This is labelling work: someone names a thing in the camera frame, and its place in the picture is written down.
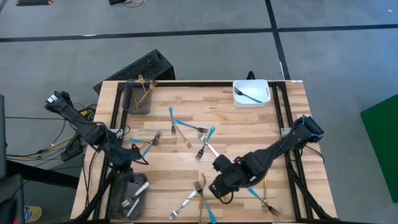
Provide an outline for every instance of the white bowl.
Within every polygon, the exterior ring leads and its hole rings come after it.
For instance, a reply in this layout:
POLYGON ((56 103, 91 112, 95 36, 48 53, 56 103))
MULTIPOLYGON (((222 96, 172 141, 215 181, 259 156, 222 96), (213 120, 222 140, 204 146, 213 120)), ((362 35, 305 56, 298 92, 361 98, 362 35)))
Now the white bowl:
POLYGON ((234 105, 237 108, 261 107, 265 106, 271 100, 271 94, 269 93, 268 82, 266 80, 235 80, 233 82, 233 88, 235 87, 242 93, 261 101, 261 103, 257 103, 247 96, 239 96, 233 90, 234 105))

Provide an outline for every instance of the dark gray tray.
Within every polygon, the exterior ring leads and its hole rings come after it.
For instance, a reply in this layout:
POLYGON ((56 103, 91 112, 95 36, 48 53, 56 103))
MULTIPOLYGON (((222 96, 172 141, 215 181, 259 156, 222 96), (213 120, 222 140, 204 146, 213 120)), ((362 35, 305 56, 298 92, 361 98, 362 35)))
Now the dark gray tray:
POLYGON ((108 216, 110 219, 136 221, 144 214, 149 187, 140 194, 141 200, 137 204, 137 207, 131 214, 130 218, 127 217, 127 213, 130 211, 133 203, 126 208, 121 206, 121 203, 125 199, 131 198, 137 190, 148 181, 147 176, 141 173, 134 173, 134 180, 134 182, 120 180, 114 183, 112 195, 110 197, 111 200, 109 201, 108 216))
MULTIPOLYGON (((145 80, 144 86, 146 91, 149 91, 150 81, 145 80)), ((149 114, 150 112, 150 99, 152 98, 152 91, 150 91, 141 103, 139 103, 139 109, 136 110, 136 98, 137 102, 145 95, 144 89, 141 83, 136 82, 136 80, 127 80, 126 86, 124 87, 124 98, 122 108, 126 110, 129 114, 149 114)))

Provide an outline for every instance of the concrete floor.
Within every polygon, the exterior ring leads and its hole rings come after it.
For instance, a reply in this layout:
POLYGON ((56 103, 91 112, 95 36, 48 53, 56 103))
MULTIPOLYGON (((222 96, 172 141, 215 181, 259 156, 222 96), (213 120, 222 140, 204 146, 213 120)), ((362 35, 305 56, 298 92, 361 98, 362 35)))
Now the concrete floor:
MULTIPOLYGON (((398 23, 393 0, 271 3, 278 27, 398 23)), ((106 0, 57 0, 32 7, 7 1, 0 13, 0 38, 270 27, 263 0, 147 0, 134 9, 106 0)), ((398 30, 294 32, 280 38, 291 79, 304 80, 312 114, 325 130, 321 148, 339 218, 394 223, 398 205, 389 196, 359 112, 398 93, 398 30)), ((165 55, 181 80, 240 79, 249 70, 257 78, 283 78, 271 33, 2 42, 0 94, 6 97, 6 114, 57 118, 44 110, 54 90, 73 93, 74 102, 85 106, 95 103, 93 85, 153 49, 165 55)), ((47 146, 62 121, 7 119, 6 125, 7 152, 27 154, 47 146)), ((65 129, 61 138, 73 133, 69 125, 65 129)), ((77 157, 61 167, 79 164, 77 157)), ((63 172, 80 175, 80 169, 63 172)), ((68 218, 73 190, 32 182, 25 188, 30 189, 26 202, 45 210, 41 223, 68 218)))

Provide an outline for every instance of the silver fork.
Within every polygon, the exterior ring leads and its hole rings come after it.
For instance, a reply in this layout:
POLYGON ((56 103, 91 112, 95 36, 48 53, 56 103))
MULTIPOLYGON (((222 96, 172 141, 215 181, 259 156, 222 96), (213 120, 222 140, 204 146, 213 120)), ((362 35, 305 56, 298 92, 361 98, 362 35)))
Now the silver fork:
POLYGON ((213 146, 211 146, 211 144, 209 144, 209 143, 206 141, 206 138, 203 136, 202 133, 198 133, 198 137, 199 137, 199 140, 203 141, 203 142, 207 145, 207 147, 209 147, 210 151, 211 151, 216 157, 218 157, 218 156, 220 155, 220 154, 216 151, 216 149, 214 149, 213 146))
POLYGON ((170 117, 172 118, 172 134, 175 134, 174 118, 173 118, 173 107, 169 106, 170 117))
MULTIPOLYGON (((211 127, 210 132, 209 132, 209 135, 207 135, 207 141, 210 140, 210 137, 211 137, 211 135, 213 134, 213 132, 214 132, 215 129, 216 129, 215 127, 211 127)), ((206 143, 204 143, 203 147, 198 151, 198 154, 197 154, 197 156, 195 157, 195 159, 196 159, 197 161, 200 160, 201 157, 203 156, 203 153, 205 153, 205 146, 206 146, 206 143)))
POLYGON ((203 196, 203 187, 200 185, 199 181, 197 181, 197 180, 194 181, 193 184, 194 184, 198 194, 200 194, 200 196, 203 198, 203 203, 205 204, 207 212, 209 213, 209 217, 210 217, 211 223, 213 223, 213 224, 217 223, 216 217, 213 215, 213 212, 211 212, 211 209, 210 209, 209 205, 207 204, 207 202, 206 202, 206 200, 205 200, 205 198, 203 196))
POLYGON ((185 199, 184 202, 182 202, 182 204, 180 205, 180 208, 174 210, 174 211, 170 214, 169 220, 174 220, 174 219, 178 216, 178 214, 180 213, 180 210, 181 210, 183 207, 185 207, 185 206, 188 204, 188 202, 191 201, 191 198, 193 198, 194 196, 196 196, 197 193, 198 193, 198 192, 197 192, 196 190, 194 190, 194 191, 188 196, 188 198, 185 199))

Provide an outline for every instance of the wooden table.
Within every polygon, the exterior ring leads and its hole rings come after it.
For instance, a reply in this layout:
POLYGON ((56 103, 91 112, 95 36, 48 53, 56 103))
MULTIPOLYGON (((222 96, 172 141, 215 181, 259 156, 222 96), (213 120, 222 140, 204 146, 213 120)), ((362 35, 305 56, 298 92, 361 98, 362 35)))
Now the wooden table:
MULTIPOLYGON (((103 83, 95 121, 102 121, 109 125, 117 85, 116 81, 103 83)), ((286 81, 286 87, 293 119, 297 119, 303 114, 310 115, 304 84, 286 81)), ((279 98, 286 127, 288 124, 281 95, 279 94, 279 98)), ((160 144, 157 147, 152 147, 146 155, 149 166, 132 164, 134 171, 145 173, 150 182, 146 209, 139 222, 171 222, 169 215, 194 189, 193 181, 201 179, 201 173, 204 173, 209 184, 217 175, 212 166, 215 157, 209 149, 205 149, 205 154, 200 162, 195 161, 195 155, 203 144, 198 140, 194 130, 180 126, 192 143, 191 149, 184 145, 184 141, 178 133, 177 135, 171 134, 169 106, 173 106, 174 119, 188 121, 199 127, 214 126, 216 131, 210 142, 219 153, 225 154, 231 160, 236 156, 243 156, 249 151, 265 149, 280 139, 273 96, 271 102, 262 108, 235 108, 232 100, 232 87, 157 87, 152 95, 150 114, 146 116, 128 115, 126 124, 130 125, 131 131, 124 137, 123 142, 123 146, 129 148, 131 147, 131 143, 128 141, 130 137, 151 139, 156 131, 161 130, 163 133, 160 144)), ((319 150, 318 144, 310 146, 319 150)), ((87 149, 86 170, 88 170, 93 153, 92 148, 87 149)), ((103 157, 104 154, 101 152, 93 161, 90 198, 98 189, 103 157)), ((321 157, 304 149, 302 161, 309 191, 325 211, 335 217, 335 207, 321 157)), ((213 198, 208 203, 219 222, 272 222, 276 220, 291 222, 295 220, 295 217, 287 179, 284 157, 281 156, 274 161, 267 173, 268 188, 266 192, 269 203, 281 213, 280 217, 263 212, 260 202, 246 189, 236 192, 233 202, 229 205, 221 204, 207 187, 205 187, 204 194, 205 197, 213 198)), ((264 196, 263 184, 258 184, 254 189, 260 196, 264 196)), ((299 189, 297 192, 301 214, 306 217, 301 192, 299 189)), ((81 173, 71 218, 77 217, 84 209, 85 198, 85 183, 83 173, 81 173)), ((108 193, 103 197, 100 217, 104 216, 107 198, 108 193)), ((192 200, 173 222, 197 222, 199 221, 199 212, 199 201, 192 200)), ((210 221, 205 209, 202 214, 204 222, 210 221)))

